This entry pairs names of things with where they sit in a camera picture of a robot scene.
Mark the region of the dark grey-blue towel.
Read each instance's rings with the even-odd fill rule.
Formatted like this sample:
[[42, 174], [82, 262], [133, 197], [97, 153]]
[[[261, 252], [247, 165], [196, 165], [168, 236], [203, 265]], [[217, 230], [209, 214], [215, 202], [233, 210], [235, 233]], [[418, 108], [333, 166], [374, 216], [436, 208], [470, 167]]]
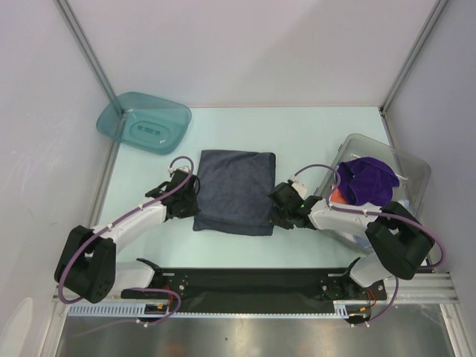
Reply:
[[206, 149], [198, 168], [200, 213], [194, 231], [218, 231], [251, 237], [269, 237], [275, 187], [273, 152]]

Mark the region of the purple towel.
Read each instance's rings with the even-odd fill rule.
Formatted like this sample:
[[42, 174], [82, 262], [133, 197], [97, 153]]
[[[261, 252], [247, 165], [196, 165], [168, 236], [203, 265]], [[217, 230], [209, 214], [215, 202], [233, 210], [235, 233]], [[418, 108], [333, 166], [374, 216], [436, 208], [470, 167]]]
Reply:
[[376, 158], [343, 161], [337, 171], [341, 178], [338, 189], [349, 205], [385, 206], [393, 198], [393, 189], [399, 187], [395, 172]]

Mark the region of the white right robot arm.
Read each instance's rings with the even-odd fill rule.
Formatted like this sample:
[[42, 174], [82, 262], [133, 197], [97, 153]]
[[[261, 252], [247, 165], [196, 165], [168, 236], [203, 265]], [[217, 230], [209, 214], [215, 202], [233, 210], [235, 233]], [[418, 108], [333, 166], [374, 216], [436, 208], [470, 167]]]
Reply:
[[352, 299], [388, 277], [411, 280], [434, 247], [435, 238], [398, 202], [383, 208], [330, 202], [320, 196], [303, 198], [291, 180], [278, 184], [268, 197], [273, 202], [271, 223], [286, 230], [306, 228], [366, 237], [371, 254], [347, 268], [342, 289]]

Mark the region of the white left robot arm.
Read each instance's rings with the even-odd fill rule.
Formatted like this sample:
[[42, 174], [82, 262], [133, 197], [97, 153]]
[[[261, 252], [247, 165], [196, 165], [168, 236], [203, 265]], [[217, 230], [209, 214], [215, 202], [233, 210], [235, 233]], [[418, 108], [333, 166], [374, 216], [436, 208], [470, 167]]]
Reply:
[[120, 268], [118, 253], [157, 225], [198, 214], [199, 191], [198, 177], [180, 168], [170, 174], [169, 181], [147, 192], [139, 205], [108, 225], [73, 228], [54, 272], [60, 301], [98, 303], [114, 289], [138, 288], [149, 298], [160, 295], [164, 280], [156, 274], [158, 268], [145, 260], [140, 267], [127, 264]]

